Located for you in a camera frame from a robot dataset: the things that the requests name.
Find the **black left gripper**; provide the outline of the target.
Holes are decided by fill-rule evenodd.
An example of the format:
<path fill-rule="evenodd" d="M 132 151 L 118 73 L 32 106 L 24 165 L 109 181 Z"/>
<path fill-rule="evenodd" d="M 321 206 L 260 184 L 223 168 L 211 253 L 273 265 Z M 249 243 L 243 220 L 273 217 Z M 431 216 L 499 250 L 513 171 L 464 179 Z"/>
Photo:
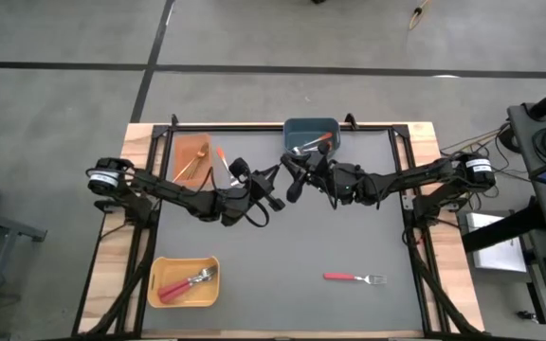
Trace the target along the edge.
<path fill-rule="evenodd" d="M 230 165 L 230 171 L 241 182 L 247 185 L 255 179 L 255 199 L 265 198 L 276 212 L 285 208 L 282 199 L 272 195 L 275 177 L 263 175 L 263 170 L 251 170 L 244 158 L 236 158 Z M 218 190 L 218 211 L 223 226 L 232 226 L 241 220 L 251 208 L 249 188 L 223 188 Z"/>

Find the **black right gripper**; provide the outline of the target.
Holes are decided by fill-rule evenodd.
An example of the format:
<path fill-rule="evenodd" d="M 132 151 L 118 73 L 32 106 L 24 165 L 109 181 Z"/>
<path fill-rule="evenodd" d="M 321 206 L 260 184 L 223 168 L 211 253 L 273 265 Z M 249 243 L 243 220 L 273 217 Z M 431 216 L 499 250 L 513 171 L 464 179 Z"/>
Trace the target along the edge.
<path fill-rule="evenodd" d="M 281 162 L 293 178 L 293 183 L 286 192 L 286 199 L 296 203 L 306 182 L 307 170 L 304 167 L 327 167 L 328 170 L 321 176 L 319 190 L 326 193 L 332 204 L 349 205 L 356 202 L 357 191 L 361 187 L 366 172 L 359 165 L 339 163 L 331 160 L 328 165 L 328 150 L 325 146 L 318 151 L 303 154 L 292 152 L 284 154 Z"/>

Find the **teal plastic bin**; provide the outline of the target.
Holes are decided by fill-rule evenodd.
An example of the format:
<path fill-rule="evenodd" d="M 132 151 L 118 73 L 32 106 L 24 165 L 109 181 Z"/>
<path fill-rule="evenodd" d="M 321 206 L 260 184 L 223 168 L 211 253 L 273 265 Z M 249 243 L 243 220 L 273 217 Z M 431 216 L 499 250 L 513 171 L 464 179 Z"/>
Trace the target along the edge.
<path fill-rule="evenodd" d="M 290 153 L 293 147 L 301 146 L 328 132 L 333 134 L 333 149 L 329 151 L 333 154 L 340 147 L 340 127 L 334 118 L 289 118 L 282 127 L 283 146 Z"/>

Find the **orange translucent plastic bin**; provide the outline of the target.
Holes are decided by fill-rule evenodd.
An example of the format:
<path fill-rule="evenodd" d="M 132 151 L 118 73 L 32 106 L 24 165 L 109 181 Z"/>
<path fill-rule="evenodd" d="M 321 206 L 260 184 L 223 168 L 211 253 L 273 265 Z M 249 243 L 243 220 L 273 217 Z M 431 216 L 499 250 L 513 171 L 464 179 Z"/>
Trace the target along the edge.
<path fill-rule="evenodd" d="M 174 177 L 194 158 L 197 151 L 204 143 L 209 143 L 207 158 L 201 163 L 197 173 L 191 180 L 187 175 L 183 175 L 179 180 L 174 181 Z M 179 186 L 187 188 L 199 188 L 202 184 L 209 187 L 211 180 L 209 171 L 211 165 L 211 138 L 208 134 L 179 134 L 173 139 L 173 170 L 171 179 Z"/>

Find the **grey table mat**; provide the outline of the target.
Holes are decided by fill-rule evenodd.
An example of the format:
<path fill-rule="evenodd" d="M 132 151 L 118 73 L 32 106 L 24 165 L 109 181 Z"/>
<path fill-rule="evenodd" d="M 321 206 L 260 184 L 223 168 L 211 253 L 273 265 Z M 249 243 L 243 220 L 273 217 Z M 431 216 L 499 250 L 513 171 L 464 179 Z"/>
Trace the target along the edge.
<path fill-rule="evenodd" d="M 265 206 L 267 226 L 247 219 L 225 227 L 164 204 L 159 257 L 220 262 L 220 294 L 208 308 L 148 308 L 145 332 L 265 330 L 418 331 L 421 310 L 407 247 L 401 199 L 379 206 L 330 205 L 305 187 L 279 212 Z M 324 273 L 385 276 L 387 283 L 327 280 Z"/>

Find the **yellow plastic bin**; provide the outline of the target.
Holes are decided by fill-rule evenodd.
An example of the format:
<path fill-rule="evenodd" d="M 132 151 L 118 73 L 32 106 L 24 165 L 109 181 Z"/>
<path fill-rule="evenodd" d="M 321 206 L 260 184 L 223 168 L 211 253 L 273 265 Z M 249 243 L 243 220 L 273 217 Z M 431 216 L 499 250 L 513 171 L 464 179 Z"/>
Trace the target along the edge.
<path fill-rule="evenodd" d="M 203 268 L 217 266 L 217 273 L 211 280 L 194 284 L 187 293 L 169 303 L 162 303 L 158 297 L 161 287 L 181 279 L 197 275 Z M 149 277 L 147 299 L 156 309 L 205 308 L 212 306 L 220 292 L 220 263 L 215 257 L 201 259 L 170 259 L 160 257 L 154 261 Z"/>

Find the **white box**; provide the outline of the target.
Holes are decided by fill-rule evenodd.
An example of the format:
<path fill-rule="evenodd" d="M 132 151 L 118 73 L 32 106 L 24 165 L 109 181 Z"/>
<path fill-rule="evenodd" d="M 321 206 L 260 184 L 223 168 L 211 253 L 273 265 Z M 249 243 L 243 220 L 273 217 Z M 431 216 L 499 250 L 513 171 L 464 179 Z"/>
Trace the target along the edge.
<path fill-rule="evenodd" d="M 467 213 L 465 218 L 469 232 L 474 232 L 501 220 L 501 216 L 481 213 Z M 479 269 L 519 273 L 527 272 L 519 237 L 475 251 L 472 253 L 472 256 L 475 267 Z"/>

